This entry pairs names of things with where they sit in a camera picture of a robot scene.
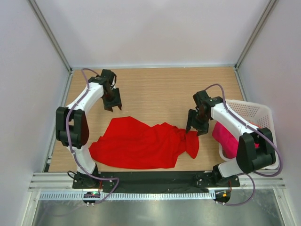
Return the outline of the red t shirt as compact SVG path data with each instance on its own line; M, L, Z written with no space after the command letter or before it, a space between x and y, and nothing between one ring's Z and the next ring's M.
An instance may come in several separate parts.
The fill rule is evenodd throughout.
M166 122L149 126L133 117L113 118L98 141L89 148L91 157L108 166L135 169L169 169L182 153L195 159L199 139Z

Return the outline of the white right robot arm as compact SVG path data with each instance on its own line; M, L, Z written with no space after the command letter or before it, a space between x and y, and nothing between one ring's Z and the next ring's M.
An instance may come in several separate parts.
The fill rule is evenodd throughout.
M232 111L222 97L211 98L205 90L193 95L195 109L188 112L186 130L194 128L197 136L207 134L210 120L216 120L237 140L237 155L213 166L212 182L225 185L229 178L252 173L274 164L277 160L272 132L259 128Z

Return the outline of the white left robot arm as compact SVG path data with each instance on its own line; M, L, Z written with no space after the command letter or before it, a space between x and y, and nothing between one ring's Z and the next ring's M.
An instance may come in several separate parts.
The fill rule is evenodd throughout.
M83 68L81 73L86 81L83 91L66 107L58 107L55 112L55 137L72 154L77 172L73 181L78 185L95 188L99 185L97 164L92 159L87 142L89 128L87 114L93 105L101 99L106 111L114 107L122 109L120 90L116 87L117 76L108 69L100 74Z

